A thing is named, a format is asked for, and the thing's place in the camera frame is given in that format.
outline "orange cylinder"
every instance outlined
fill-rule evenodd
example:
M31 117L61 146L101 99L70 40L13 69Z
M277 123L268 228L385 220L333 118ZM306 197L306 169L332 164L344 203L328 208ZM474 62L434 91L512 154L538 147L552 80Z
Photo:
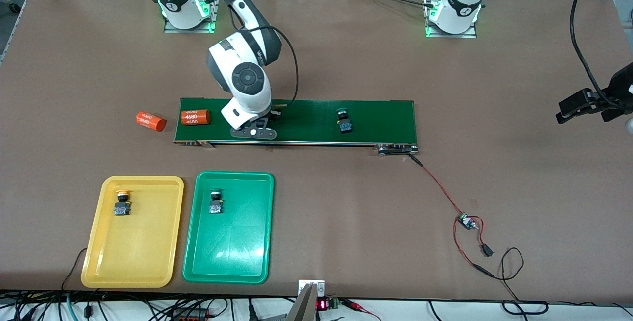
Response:
M165 120L143 111L139 112L136 115L136 123L140 124L143 127L153 129L157 132L161 132L165 127Z
M181 112L181 122L183 125L208 125L211 121L211 114L208 109L195 109L193 111Z

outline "yellow tray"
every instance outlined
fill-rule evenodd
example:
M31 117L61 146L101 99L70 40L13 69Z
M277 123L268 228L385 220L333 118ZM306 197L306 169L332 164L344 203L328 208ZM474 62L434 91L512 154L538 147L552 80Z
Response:
M115 216L117 190L129 215ZM104 181L92 223L84 286L163 287L172 278L184 183L179 177L113 176Z

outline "teal cable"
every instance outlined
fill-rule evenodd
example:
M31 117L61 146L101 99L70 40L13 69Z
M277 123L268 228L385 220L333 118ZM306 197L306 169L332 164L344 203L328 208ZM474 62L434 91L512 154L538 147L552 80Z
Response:
M75 310L73 310L73 305L70 303L70 294L66 294L66 305L68 305L68 311L70 311L70 316L74 321L79 321L77 315L75 315Z

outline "green tray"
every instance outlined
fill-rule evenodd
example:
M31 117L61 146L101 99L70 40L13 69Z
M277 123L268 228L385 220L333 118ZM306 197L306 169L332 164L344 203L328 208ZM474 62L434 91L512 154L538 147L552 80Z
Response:
M210 214L211 190L222 213ZM275 178L270 173L201 172L196 180L182 276L188 282L263 283L269 275Z
M288 100L273 100L273 105L287 104ZM277 131L275 140L236 138L220 110L228 103L224 98L181 98L180 112L208 109L208 125L176 126L174 143L181 145L264 144L264 145L336 145L375 146L378 144L416 145L415 111L413 101L339 101L296 100L282 109L279 121L268 127ZM341 134L337 124L337 110L346 108L353 131Z

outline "table surface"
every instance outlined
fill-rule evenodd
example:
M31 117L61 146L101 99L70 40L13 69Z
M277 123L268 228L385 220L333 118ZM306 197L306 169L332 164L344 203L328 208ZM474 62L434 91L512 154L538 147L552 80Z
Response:
M459 206L486 220L485 258L522 299L633 301L633 149L626 118L558 125L558 102L590 86L568 35L572 0L486 0L477 39L428 39L419 7L390 0L253 0L292 40L302 99L416 102L420 159ZM326 281L350 297L507 299L452 239L449 201L407 157L364 148L172 144L181 96L228 97L205 65L233 32L163 34L150 0L28 0L0 68L0 288L58 289L86 246L102 182L177 175L186 188L174 278L165 292L292 295ZM581 0L579 45L606 84L631 62L610 0ZM287 46L267 67L276 98L294 91ZM164 132L140 127L147 111ZM194 179L265 171L277 185L271 267L262 285L181 276ZM514 269L518 259L511 260ZM79 269L67 289L82 289Z

